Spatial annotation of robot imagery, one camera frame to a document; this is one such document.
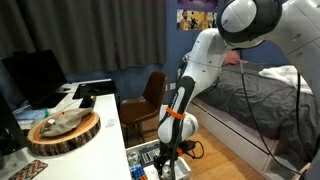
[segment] white robotic arm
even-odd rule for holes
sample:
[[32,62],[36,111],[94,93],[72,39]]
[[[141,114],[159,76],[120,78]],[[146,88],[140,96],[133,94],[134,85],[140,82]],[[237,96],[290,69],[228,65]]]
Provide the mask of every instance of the white robotic arm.
[[175,96],[166,112],[161,113],[160,155],[166,156],[162,161],[173,162],[178,144],[197,131],[196,119],[185,116],[185,111],[197,94],[217,80],[229,50],[255,47],[264,40],[274,42],[320,103],[319,17],[320,0],[288,0],[284,4],[279,0],[230,0],[218,14],[218,29],[199,34]]

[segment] gray bed sheet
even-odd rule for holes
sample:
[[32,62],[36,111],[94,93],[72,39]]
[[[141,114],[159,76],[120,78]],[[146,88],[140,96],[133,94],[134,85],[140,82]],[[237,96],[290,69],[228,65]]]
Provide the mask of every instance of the gray bed sheet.
[[[263,68],[274,67],[272,65],[249,63],[243,67],[249,102],[262,135],[278,139],[301,160],[312,160],[320,145],[320,109],[314,97],[304,93],[300,95],[299,136],[295,108],[297,90],[258,74]],[[257,129],[246,102],[239,65],[223,67],[217,83],[197,98]]]

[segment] bed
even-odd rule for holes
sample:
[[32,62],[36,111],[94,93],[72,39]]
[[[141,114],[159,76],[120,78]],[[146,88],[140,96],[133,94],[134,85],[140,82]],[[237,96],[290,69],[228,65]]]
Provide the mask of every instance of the bed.
[[[249,102],[268,149],[277,160],[299,170],[320,146],[320,109],[310,94],[300,95],[300,134],[296,123],[296,89],[258,74],[268,64],[244,64]],[[208,131],[267,179],[294,174],[280,168],[265,148],[245,99],[239,65],[222,68],[219,80],[192,100],[193,113]]]

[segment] round wooden board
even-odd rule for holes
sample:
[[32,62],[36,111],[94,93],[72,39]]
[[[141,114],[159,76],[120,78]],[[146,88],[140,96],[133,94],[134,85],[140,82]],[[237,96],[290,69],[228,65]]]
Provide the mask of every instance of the round wooden board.
[[100,117],[91,112],[82,118],[78,127],[56,137],[41,137],[40,130],[44,123],[52,118],[59,118],[62,113],[47,117],[36,124],[28,134],[28,147],[31,152],[42,156],[54,156],[72,151],[90,141],[100,129]]

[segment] bed frame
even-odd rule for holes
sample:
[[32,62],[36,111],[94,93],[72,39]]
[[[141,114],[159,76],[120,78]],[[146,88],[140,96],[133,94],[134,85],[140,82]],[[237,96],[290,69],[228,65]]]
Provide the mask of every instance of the bed frame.
[[[199,124],[229,147],[241,159],[266,179],[291,179],[294,173],[278,165],[266,150],[258,131],[240,123],[229,114],[219,111],[200,99],[193,99],[187,112],[193,114]],[[272,154],[282,164],[299,171],[303,163],[288,156],[288,149],[277,140],[264,137]]]

